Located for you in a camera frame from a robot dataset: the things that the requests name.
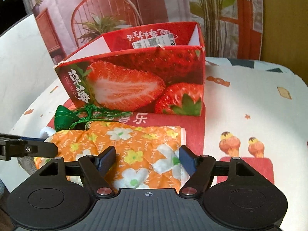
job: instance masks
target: crosshair mark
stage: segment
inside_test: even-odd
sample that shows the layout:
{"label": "crosshair mark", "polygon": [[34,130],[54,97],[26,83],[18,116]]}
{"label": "crosshair mark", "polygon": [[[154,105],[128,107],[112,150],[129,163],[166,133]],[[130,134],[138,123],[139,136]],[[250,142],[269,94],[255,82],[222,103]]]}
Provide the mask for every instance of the crosshair mark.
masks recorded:
{"label": "crosshair mark", "polygon": [[146,195],[147,197],[153,196],[154,194],[152,192],[146,192],[144,195]]}

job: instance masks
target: orange floral cloth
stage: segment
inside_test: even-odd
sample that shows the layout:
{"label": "orange floral cloth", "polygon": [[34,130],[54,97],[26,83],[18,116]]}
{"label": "orange floral cloth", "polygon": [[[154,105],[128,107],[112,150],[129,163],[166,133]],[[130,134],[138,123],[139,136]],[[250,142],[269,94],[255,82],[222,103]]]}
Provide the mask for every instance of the orange floral cloth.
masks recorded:
{"label": "orange floral cloth", "polygon": [[[91,122],[88,130],[62,130],[47,141],[59,149],[65,161],[85,155],[97,156],[109,146],[116,149],[116,163],[105,179],[119,188],[181,188],[189,178],[178,158],[184,144],[184,129],[176,127],[134,127],[119,122]],[[37,168],[50,159],[36,158]],[[70,177],[80,183],[80,178]]]}

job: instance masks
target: printed tablecloth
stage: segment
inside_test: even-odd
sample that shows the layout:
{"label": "printed tablecloth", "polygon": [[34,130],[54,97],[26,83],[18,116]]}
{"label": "printed tablecloth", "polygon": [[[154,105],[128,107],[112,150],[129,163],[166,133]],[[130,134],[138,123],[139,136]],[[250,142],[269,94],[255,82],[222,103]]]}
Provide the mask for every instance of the printed tablecloth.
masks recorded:
{"label": "printed tablecloth", "polygon": [[[206,113],[201,117],[166,118],[135,113],[124,121],[136,126],[179,125],[186,129],[187,146],[195,153],[223,161],[239,155],[286,195],[289,206],[282,230],[307,231],[307,86],[282,66],[261,63],[263,68],[256,70],[255,62],[252,69],[236,66],[232,60],[223,58],[207,58],[207,61],[210,66],[206,68]],[[71,102],[56,80],[21,116],[10,133],[38,137],[43,127],[52,125],[60,104],[70,106]],[[0,178],[10,191],[28,177],[22,170],[16,159],[7,162],[5,167],[0,163]],[[224,179],[218,178],[214,183]]]}

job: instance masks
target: green zongzi ornament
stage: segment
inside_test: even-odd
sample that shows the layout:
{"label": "green zongzi ornament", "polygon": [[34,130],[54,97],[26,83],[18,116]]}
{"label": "green zongzi ornament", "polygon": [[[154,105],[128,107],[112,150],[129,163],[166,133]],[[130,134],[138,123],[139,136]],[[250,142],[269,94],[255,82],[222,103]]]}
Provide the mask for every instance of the green zongzi ornament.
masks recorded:
{"label": "green zongzi ornament", "polygon": [[58,132],[70,129],[70,126],[78,122],[80,118],[68,108],[59,105],[54,115],[54,129]]}

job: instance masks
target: qr code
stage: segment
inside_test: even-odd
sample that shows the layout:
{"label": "qr code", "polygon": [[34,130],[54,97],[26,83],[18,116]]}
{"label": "qr code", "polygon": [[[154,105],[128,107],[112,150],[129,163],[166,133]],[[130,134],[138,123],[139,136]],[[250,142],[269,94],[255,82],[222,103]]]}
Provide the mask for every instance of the qr code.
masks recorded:
{"label": "qr code", "polygon": [[149,41],[150,47],[154,47],[158,45],[156,38],[150,38],[148,39],[148,41]]}
{"label": "qr code", "polygon": [[133,42],[134,49],[142,49],[142,45],[140,42]]}

